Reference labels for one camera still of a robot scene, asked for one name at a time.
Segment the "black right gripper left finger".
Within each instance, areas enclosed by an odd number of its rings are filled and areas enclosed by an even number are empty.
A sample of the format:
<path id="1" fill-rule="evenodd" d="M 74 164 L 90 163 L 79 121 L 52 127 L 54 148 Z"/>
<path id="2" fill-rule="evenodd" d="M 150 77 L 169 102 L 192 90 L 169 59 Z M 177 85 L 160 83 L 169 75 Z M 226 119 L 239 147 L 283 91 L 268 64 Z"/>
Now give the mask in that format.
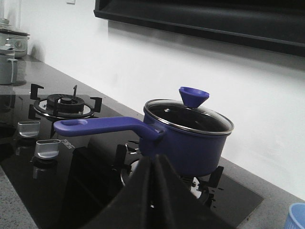
<path id="1" fill-rule="evenodd" d="M 129 182 L 87 229 L 147 229 L 151 161 L 143 157 Z"/>

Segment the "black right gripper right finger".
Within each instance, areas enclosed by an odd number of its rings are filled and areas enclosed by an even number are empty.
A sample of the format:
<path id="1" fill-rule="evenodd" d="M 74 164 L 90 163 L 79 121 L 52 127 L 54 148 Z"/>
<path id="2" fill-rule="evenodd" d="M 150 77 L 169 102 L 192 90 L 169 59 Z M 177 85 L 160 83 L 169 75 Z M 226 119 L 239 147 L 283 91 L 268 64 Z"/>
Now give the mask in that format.
<path id="1" fill-rule="evenodd" d="M 155 229 L 232 229 L 201 204 L 175 173 L 165 156 L 153 163 Z"/>

